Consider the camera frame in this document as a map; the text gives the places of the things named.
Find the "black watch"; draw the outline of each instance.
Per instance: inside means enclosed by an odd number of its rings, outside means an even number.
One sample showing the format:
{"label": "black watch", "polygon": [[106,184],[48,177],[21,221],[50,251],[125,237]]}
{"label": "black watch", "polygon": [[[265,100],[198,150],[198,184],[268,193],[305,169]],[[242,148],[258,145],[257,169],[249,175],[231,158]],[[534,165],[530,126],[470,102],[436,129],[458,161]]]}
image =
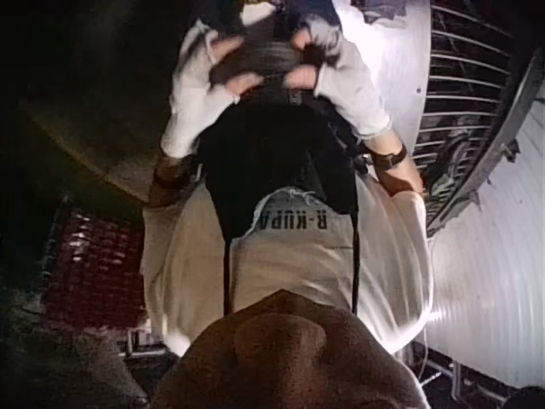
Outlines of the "black watch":
{"label": "black watch", "polygon": [[402,144],[400,153],[390,153],[388,155],[379,155],[374,153],[369,148],[367,149],[371,154],[371,159],[373,160],[373,166],[378,170],[390,170],[395,168],[400,162],[407,157],[407,148],[405,144]]}

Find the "glove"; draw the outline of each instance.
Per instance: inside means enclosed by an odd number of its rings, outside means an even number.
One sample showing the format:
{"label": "glove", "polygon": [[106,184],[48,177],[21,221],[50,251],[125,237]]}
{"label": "glove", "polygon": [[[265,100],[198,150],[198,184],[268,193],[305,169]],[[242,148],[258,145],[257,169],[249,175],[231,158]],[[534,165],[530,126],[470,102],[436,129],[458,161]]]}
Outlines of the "glove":
{"label": "glove", "polygon": [[198,136],[211,126],[240,95],[262,78],[253,72],[212,85],[210,70],[243,42],[241,37],[217,41],[218,32],[200,20],[189,30],[181,45],[172,78],[171,115],[161,139],[161,148],[171,158],[184,158],[197,151]]}
{"label": "glove", "polygon": [[337,112],[352,126],[355,136],[369,140],[392,128],[392,119],[371,82],[354,43],[346,40],[339,27],[321,17],[305,19],[307,28],[295,34],[293,44],[304,49],[309,43],[320,47],[327,62],[319,72],[314,66],[299,66],[284,80],[287,88],[314,89],[314,96],[329,99]]}

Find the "black strap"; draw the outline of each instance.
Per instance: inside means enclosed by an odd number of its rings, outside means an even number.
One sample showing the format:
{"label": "black strap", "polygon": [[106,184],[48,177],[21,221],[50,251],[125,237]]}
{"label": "black strap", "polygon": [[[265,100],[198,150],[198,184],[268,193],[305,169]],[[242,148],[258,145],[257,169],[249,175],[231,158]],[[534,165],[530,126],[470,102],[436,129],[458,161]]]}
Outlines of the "black strap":
{"label": "black strap", "polygon": [[223,316],[231,310],[231,240],[227,240],[223,250]]}
{"label": "black strap", "polygon": [[352,312],[358,316],[358,299],[359,299],[359,227],[358,227],[358,212],[350,214],[352,221],[352,254],[353,254],[353,277],[352,277]]}

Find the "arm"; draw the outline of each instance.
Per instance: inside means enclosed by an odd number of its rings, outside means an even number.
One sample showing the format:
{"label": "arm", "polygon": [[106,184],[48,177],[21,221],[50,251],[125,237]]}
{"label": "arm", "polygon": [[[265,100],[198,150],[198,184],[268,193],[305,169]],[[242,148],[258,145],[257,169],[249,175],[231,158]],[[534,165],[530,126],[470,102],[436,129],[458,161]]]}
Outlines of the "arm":
{"label": "arm", "polygon": [[239,96],[262,78],[242,73],[225,84],[211,84],[210,70],[243,42],[241,37],[217,40],[219,33],[198,21],[181,45],[172,80],[171,116],[161,138],[161,152],[153,172],[150,207],[187,200],[195,188],[192,177],[198,135],[211,126]]}
{"label": "arm", "polygon": [[[388,130],[382,135],[365,141],[364,144],[370,151],[379,155],[400,153],[403,146],[393,130]],[[390,170],[380,170],[375,167],[375,171],[376,177],[390,196],[403,191],[413,191],[419,194],[424,192],[418,169],[409,156]]]}
{"label": "arm", "polygon": [[193,178],[194,156],[171,158],[161,152],[153,171],[148,207],[165,207],[189,199],[196,182]]}
{"label": "arm", "polygon": [[[284,86],[313,89],[315,96],[329,99],[350,123],[353,134],[369,148],[371,156],[400,153],[402,142],[392,129],[392,120],[356,46],[342,36],[339,27],[330,26],[317,16],[307,17],[306,24],[294,35],[292,43],[297,49],[304,49],[310,43],[320,47],[325,63],[319,69],[298,66],[286,76]],[[410,158],[390,170],[378,166],[375,169],[379,182],[390,195],[406,190],[422,193],[422,180]]]}

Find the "white wall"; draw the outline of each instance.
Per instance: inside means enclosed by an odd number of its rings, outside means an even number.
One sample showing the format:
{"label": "white wall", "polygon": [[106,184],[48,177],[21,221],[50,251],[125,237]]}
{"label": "white wall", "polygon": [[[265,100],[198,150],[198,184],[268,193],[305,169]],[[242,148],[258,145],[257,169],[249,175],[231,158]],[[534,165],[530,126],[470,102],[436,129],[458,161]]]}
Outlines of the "white wall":
{"label": "white wall", "polygon": [[480,207],[469,205],[430,244],[430,348],[514,387],[545,386],[544,116],[534,102],[516,163],[503,159],[479,189]]}

